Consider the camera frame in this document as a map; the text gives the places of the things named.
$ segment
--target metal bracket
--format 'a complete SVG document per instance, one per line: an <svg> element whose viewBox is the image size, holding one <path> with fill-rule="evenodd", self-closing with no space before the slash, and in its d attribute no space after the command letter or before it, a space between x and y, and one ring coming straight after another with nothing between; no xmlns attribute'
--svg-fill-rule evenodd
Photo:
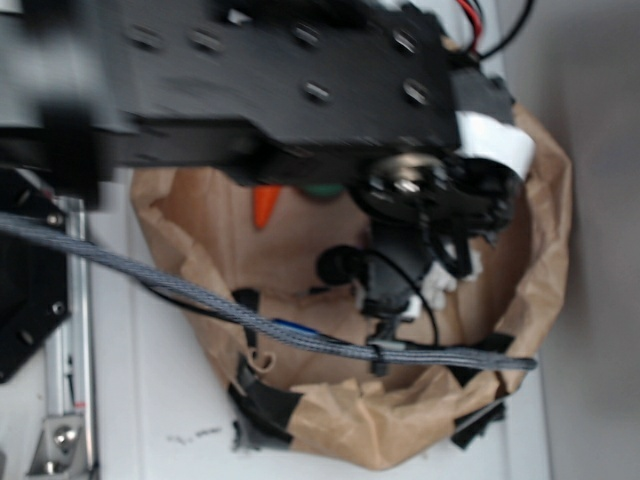
<svg viewBox="0 0 640 480"><path fill-rule="evenodd" d="M82 202L62 199L67 233L86 235ZM87 262L67 259L71 316L46 341L47 413L25 479L88 480L97 472L93 355Z"/></svg>
<svg viewBox="0 0 640 480"><path fill-rule="evenodd" d="M46 418L26 477L28 480L88 480L84 418L65 415Z"/></svg>

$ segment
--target gray braided cable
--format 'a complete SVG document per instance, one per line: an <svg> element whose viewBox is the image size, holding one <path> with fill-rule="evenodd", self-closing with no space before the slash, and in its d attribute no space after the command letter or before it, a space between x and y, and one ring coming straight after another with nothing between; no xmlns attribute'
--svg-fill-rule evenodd
<svg viewBox="0 0 640 480"><path fill-rule="evenodd" d="M512 358L500 353L485 352L466 347L450 347L444 350L393 351L335 343L321 337L294 332L290 328L271 322L242 305L230 302L183 278L108 252L93 243L69 237L64 233L39 225L31 219L0 212L0 232L61 253L86 258L89 261L133 277L151 287L161 288L172 294L205 305L220 318L235 322L302 350L340 355L369 362L381 361L405 365L448 365L478 370L533 370L537 366L537 362L531 358Z"/></svg>

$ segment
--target white plastic part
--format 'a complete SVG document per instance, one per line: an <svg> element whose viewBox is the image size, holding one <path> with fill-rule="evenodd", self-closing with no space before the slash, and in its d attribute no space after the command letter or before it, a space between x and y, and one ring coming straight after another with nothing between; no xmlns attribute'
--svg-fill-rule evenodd
<svg viewBox="0 0 640 480"><path fill-rule="evenodd" d="M461 157L493 160L509 167L522 180L527 178L536 148L529 135L481 113L457 112L456 115Z"/></svg>
<svg viewBox="0 0 640 480"><path fill-rule="evenodd" d="M453 254L453 248L448 247L449 253ZM482 273L482 257L480 252L471 250L471 274L462 280L474 282ZM447 293L458 288L458 280L445 270L439 262L433 262L431 268L422 280L422 295L427 303L435 311L444 310L447 306Z"/></svg>
<svg viewBox="0 0 640 480"><path fill-rule="evenodd" d="M417 295L413 295L411 298L409 298L409 304L407 305L405 311L400 314L400 316L404 320L415 320L420 316L421 312L422 301L420 300L420 297L418 297Z"/></svg>

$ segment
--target green object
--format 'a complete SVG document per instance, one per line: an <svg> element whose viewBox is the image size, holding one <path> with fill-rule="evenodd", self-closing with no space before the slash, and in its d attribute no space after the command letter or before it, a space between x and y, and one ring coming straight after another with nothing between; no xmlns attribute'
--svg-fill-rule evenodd
<svg viewBox="0 0 640 480"><path fill-rule="evenodd" d="M311 197L336 197L344 191L344 187L339 183L325 183L322 185L308 185L301 187L304 193Z"/></svg>

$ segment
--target brown paper bag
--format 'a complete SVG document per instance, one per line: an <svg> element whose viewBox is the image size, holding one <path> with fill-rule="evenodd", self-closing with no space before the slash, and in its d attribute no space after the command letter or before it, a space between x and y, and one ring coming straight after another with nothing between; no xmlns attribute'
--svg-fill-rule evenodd
<svg viewBox="0 0 640 480"><path fill-rule="evenodd" d="M537 145L516 217L497 248L474 241L484 272L450 294L437 317L445 345L474 345L498 332L513 337L507 354L526 357L540 347L564 299L571 165L531 114L520 106L514 113ZM251 190L212 169L139 170L132 201L161 269L228 298L237 289L255 289L266 317L292 319L354 343L372 332L349 289L307 294L321 284L315 275L321 252L337 244L362 245L366 238L368 220L347 195L319 201L284 188L261 231L252 222ZM243 412L286 429L293 450L371 469L394 466L452 435L456 419L514 392L524 375L485 371L461 382L443 366L392 366L376 378L365 362L262 337L253 349L237 325L187 317ZM431 335L426 316L398 333L423 343ZM282 401L261 403L274 392L289 393L273 397Z"/></svg>

